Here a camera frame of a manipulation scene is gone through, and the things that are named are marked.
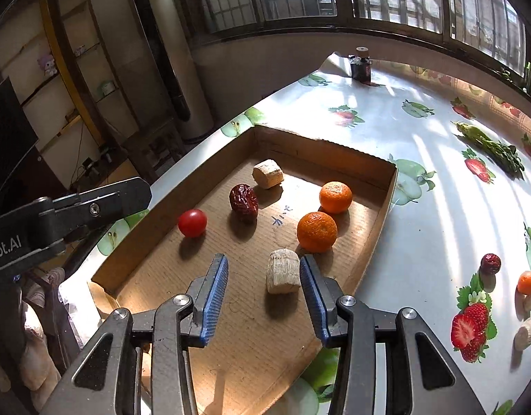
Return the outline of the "large sugarcane chunk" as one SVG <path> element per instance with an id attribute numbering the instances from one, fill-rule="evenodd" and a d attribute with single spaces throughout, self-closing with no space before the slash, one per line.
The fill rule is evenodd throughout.
<path id="1" fill-rule="evenodd" d="M 267 263 L 267 292 L 287 294 L 300 289 L 299 257 L 291 249 L 272 251 Z"/>

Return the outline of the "large orange tangerine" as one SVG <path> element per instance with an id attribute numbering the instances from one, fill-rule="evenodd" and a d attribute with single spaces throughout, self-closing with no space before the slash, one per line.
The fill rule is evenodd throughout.
<path id="1" fill-rule="evenodd" d="M 335 220 L 324 212 L 305 214 L 297 224 L 297 240 L 303 249 L 325 253 L 338 238 Z"/>

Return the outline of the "red cherry tomato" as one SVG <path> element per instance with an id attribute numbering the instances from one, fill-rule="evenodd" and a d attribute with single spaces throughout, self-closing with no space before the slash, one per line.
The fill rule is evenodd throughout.
<path id="1" fill-rule="evenodd" d="M 181 233 L 188 238 L 197 238 L 204 234 L 207 225 L 207 216 L 200 209 L 191 209 L 177 220 L 177 226 Z"/>

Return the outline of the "large wrinkled red jujube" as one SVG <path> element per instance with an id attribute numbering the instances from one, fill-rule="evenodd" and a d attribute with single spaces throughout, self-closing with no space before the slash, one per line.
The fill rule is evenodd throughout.
<path id="1" fill-rule="evenodd" d="M 231 208 L 237 218 L 246 223 L 257 220 L 259 202 L 252 187 L 246 184 L 235 185 L 229 194 Z"/>

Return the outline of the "small dark red jujube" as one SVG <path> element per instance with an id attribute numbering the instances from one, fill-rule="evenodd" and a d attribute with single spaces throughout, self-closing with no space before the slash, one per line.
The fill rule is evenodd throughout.
<path id="1" fill-rule="evenodd" d="M 494 253 L 487 253 L 481 258 L 479 269 L 485 275 L 496 275 L 501 269 L 501 259 Z"/>

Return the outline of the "brown cardboard tray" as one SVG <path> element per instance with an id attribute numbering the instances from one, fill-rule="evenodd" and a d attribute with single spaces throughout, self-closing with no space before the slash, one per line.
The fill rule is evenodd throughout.
<path id="1" fill-rule="evenodd" d="M 275 160 L 284 180 L 260 188 L 253 167 Z M 222 253 L 229 280 L 222 313 L 210 344 L 190 353 L 198 411 L 202 414 L 260 414 L 266 411 L 314 359 L 320 343 L 301 292 L 267 293 L 267 262 L 280 248 L 300 250 L 297 223 L 320 207 L 321 186 L 331 181 L 353 192 L 350 208 L 335 218 L 338 238 L 316 256 L 323 274 L 354 292 L 383 229 L 396 168 L 387 160 L 326 140 L 257 126 L 226 140 L 171 190 L 114 249 L 94 274 L 121 306 L 138 313 L 184 291 Z M 231 208 L 238 184 L 252 187 L 257 220 L 246 223 Z M 200 209 L 203 235 L 185 237 L 181 214 Z"/>

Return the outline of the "fruit print tablecloth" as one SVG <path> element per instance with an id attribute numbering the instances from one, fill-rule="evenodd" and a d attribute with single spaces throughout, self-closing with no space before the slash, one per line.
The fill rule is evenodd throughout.
<path id="1" fill-rule="evenodd" d="M 401 70 L 372 77 L 363 85 L 316 71 L 256 103 L 153 183 L 148 213 L 226 140 L 257 126 L 387 160 L 396 184 L 383 229 L 357 289 L 342 291 L 372 309 L 403 312 L 407 325 L 427 323 L 454 373 L 450 401 L 434 413 L 531 414 L 531 346 L 513 346 L 531 317 L 516 289 L 531 271 L 531 157 L 521 158 L 523 179 L 508 176 L 458 133 L 454 122 L 464 117 L 453 103 L 466 103 L 469 124 L 503 144 L 520 146 L 531 125 L 495 111 L 485 92 L 466 95 L 446 79 L 427 83 Z M 496 275 L 479 269 L 487 253 L 501 259 Z M 107 257 L 92 251 L 59 288 L 82 342 L 102 310 L 121 306 L 94 282 Z M 288 414 L 324 406 L 301 374 L 268 409 L 279 400 Z"/>

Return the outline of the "wooden shelf unit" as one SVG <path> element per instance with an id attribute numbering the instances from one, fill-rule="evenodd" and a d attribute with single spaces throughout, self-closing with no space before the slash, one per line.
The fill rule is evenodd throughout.
<path id="1" fill-rule="evenodd" d="M 15 0 L 0 17 L 0 73 L 65 188 L 136 175 L 124 145 L 140 124 L 98 32 L 90 0 Z"/>

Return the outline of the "small orange tangerine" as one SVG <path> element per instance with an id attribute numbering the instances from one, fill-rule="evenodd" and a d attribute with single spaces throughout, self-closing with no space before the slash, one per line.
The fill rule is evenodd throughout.
<path id="1" fill-rule="evenodd" d="M 520 275 L 516 289 L 521 295 L 531 295 L 531 271 L 525 271 Z"/>

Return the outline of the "green leafy vegetable bunch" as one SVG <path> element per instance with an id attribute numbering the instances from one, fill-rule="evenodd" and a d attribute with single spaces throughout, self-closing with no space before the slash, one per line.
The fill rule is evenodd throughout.
<path id="1" fill-rule="evenodd" d="M 492 139 L 473 124 L 454 122 L 454 125 L 469 145 L 489 156 L 508 176 L 514 179 L 524 178 L 525 166 L 514 145 L 503 144 L 501 140 Z"/>

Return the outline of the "dark ink bottle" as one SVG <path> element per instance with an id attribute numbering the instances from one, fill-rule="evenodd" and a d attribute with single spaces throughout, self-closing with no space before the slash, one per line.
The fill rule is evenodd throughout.
<path id="1" fill-rule="evenodd" d="M 360 83 L 371 82 L 371 57 L 367 47 L 355 48 L 355 55 L 350 60 L 352 79 Z"/>

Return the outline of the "tall white air conditioner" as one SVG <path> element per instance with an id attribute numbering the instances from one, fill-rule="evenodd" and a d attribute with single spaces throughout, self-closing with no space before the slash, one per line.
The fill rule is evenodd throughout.
<path id="1" fill-rule="evenodd" d="M 177 130 L 197 144 L 214 129 L 189 44 L 173 0 L 129 0 L 167 95 Z"/>

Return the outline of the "green bottle on windowsill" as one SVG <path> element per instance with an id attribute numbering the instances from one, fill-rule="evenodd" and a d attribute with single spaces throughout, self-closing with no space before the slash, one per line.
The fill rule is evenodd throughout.
<path id="1" fill-rule="evenodd" d="M 530 86 L 531 86 L 531 62 L 527 61 L 525 63 L 524 83 L 523 83 L 523 91 L 526 94 L 530 93 Z"/>

